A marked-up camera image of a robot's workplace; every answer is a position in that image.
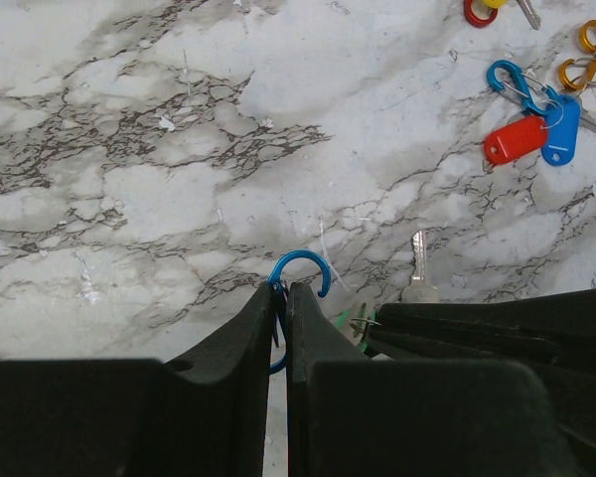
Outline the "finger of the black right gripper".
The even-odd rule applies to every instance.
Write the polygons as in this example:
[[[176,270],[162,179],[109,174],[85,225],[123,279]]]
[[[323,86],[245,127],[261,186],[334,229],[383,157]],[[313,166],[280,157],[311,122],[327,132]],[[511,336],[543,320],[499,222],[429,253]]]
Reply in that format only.
[[[596,476],[596,289],[493,304],[385,304],[368,327],[367,354],[530,367],[581,475]]]

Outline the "green key tag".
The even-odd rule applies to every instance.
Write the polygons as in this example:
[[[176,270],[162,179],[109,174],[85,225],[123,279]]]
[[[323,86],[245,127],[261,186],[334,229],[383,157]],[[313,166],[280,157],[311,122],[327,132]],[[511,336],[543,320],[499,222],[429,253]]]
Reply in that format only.
[[[367,343],[367,333],[376,323],[375,317],[376,311],[362,304],[360,307],[342,312],[333,324],[356,348],[372,358],[375,352],[370,350]]]

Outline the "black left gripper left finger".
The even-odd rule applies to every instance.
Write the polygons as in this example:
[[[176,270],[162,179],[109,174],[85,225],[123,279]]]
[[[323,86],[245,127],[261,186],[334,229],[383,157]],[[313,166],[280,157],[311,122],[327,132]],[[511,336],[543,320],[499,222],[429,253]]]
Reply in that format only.
[[[0,361],[0,476],[258,476],[272,294],[150,360]]]

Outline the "small red key tag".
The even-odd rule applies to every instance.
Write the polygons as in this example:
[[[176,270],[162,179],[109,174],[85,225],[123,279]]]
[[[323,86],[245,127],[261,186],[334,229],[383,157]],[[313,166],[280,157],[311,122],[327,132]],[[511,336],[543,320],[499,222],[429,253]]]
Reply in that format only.
[[[493,166],[506,165],[545,145],[548,132],[541,116],[529,115],[492,131],[484,140],[486,160]]]

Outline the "blue key tag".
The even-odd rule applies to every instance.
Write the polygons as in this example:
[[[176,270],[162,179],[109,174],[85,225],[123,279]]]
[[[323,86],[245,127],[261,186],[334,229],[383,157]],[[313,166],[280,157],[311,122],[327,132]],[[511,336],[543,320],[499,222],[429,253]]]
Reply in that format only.
[[[547,140],[541,156],[547,164],[560,167],[569,164],[576,152],[579,129],[596,134],[596,119],[582,106],[579,96],[561,94],[545,118]]]

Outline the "red S carabiner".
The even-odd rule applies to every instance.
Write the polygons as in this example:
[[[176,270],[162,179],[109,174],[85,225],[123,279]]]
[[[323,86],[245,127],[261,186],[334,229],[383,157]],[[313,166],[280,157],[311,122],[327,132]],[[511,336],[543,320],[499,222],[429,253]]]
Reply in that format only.
[[[463,13],[468,24],[478,29],[490,26],[498,16],[497,9],[481,0],[464,0]]]

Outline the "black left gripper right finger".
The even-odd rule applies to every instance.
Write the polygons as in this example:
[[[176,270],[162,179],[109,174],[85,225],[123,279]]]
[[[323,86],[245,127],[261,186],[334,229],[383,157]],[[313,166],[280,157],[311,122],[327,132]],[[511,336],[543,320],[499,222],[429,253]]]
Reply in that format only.
[[[572,476],[546,389],[499,360],[372,360],[288,298],[288,469],[293,476]]]

